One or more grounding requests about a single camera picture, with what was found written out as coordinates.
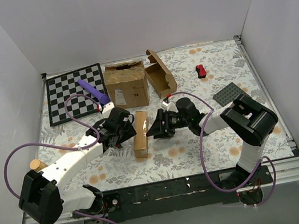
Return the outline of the small cardboard express box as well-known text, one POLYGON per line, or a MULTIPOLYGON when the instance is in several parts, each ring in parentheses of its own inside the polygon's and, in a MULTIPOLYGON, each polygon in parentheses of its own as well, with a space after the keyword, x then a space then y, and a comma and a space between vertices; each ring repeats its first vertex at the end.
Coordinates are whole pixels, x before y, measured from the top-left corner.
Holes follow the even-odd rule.
POLYGON ((137 111, 135 113, 135 131, 134 136, 134 154, 136 158, 148 157, 148 137, 147 132, 149 129, 147 111, 137 111))

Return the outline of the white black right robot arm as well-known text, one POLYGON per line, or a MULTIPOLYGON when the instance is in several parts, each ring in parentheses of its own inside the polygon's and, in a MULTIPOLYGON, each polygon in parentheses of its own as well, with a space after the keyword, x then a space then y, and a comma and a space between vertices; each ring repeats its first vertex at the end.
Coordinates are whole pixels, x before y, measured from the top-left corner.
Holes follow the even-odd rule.
POLYGON ((223 109, 209 114, 201 113, 187 97, 175 103, 175 111, 169 109, 170 105, 168 103, 167 107, 157 111, 148 137, 172 138, 176 129, 187 127, 203 138, 230 127, 242 139, 243 146, 235 171, 223 181, 220 190, 231 192, 255 183, 265 142, 278 122, 276 113, 243 93, 223 109))

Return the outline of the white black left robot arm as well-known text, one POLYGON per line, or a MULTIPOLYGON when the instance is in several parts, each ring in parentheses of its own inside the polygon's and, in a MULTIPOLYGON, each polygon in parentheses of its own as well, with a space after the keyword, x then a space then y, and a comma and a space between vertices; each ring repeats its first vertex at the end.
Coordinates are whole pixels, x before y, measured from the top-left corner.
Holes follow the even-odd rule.
POLYGON ((54 224, 62 214, 73 211, 100 214, 106 204, 100 190, 83 185, 68 191, 66 185, 93 159, 135 136, 131 117, 129 111, 114 107, 72 151, 41 171, 30 170, 23 180, 19 207, 39 224, 54 224))

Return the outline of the open small cardboard box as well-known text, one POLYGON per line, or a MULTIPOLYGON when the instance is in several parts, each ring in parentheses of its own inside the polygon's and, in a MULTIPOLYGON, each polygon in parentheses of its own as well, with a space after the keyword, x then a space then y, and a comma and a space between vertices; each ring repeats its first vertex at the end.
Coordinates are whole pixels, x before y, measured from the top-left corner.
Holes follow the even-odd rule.
POLYGON ((146 50, 150 66, 145 68, 146 76, 157 95, 163 99, 175 93, 177 82, 168 67, 153 50, 146 50))

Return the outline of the large brown cardboard box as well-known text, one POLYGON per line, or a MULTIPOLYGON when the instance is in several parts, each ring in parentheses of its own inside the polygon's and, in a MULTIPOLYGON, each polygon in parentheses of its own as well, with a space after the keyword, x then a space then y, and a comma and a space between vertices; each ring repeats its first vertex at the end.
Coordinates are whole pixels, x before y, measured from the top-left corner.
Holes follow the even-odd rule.
POLYGON ((149 105, 148 81, 141 59, 105 65, 103 78, 115 106, 131 109, 149 105))

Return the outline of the purple cylindrical tool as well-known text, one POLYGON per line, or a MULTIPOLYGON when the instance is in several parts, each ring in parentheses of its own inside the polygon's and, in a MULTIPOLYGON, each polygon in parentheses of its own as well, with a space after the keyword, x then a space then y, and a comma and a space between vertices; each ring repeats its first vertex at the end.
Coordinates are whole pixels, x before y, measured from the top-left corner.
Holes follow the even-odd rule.
POLYGON ((79 79, 78 84, 83 89, 85 89, 87 92, 89 92, 91 95, 93 95, 95 98, 97 98, 98 101, 100 102, 100 104, 106 105, 110 102, 110 98, 108 97, 108 95, 106 95, 102 92, 99 92, 96 88, 94 88, 89 83, 85 82, 84 80, 79 79))

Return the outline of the grey studded building plate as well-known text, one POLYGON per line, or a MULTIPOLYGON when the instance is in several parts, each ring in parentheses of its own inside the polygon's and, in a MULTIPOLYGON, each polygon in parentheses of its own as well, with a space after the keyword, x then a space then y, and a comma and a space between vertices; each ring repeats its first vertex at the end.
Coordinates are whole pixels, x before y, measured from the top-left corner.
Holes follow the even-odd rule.
POLYGON ((223 89, 219 90, 219 92, 213 96, 213 99, 223 107, 234 101, 239 95, 245 93, 246 92, 244 92, 243 89, 231 82, 223 89))

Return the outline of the black and white chessboard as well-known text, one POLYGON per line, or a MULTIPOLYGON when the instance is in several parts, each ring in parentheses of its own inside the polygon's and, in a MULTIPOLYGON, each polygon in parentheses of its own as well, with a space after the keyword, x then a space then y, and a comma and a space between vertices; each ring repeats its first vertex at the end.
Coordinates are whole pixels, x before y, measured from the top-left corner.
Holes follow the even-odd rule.
POLYGON ((66 111, 77 119, 97 113, 94 102, 98 102, 98 99, 78 84, 79 79, 108 95, 99 63, 46 79, 50 126, 69 122, 66 111))

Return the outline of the wooden cork cylinder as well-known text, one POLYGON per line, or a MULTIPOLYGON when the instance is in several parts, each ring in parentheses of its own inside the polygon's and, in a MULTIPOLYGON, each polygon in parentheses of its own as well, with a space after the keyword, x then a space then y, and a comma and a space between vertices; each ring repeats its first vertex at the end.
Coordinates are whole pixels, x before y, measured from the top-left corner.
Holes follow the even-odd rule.
POLYGON ((30 162, 30 169, 39 172, 46 168, 48 165, 45 164, 44 162, 40 161, 39 159, 34 159, 30 162))

